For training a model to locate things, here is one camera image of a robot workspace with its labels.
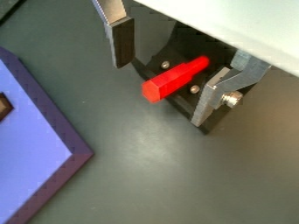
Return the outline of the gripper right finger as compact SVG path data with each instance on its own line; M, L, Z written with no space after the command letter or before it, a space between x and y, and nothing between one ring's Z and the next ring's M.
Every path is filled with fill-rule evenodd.
M200 99L191 117L191 123L200 127L212 112L227 105L233 108L243 94L241 88L256 84L264 77L271 65L247 52L236 51L231 69L223 67L208 80L200 93Z

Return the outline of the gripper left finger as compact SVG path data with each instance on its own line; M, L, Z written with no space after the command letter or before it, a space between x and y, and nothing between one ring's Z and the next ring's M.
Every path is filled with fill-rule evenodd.
M101 18L111 46L112 62L116 68L133 59L135 20L127 15L123 0L91 0Z

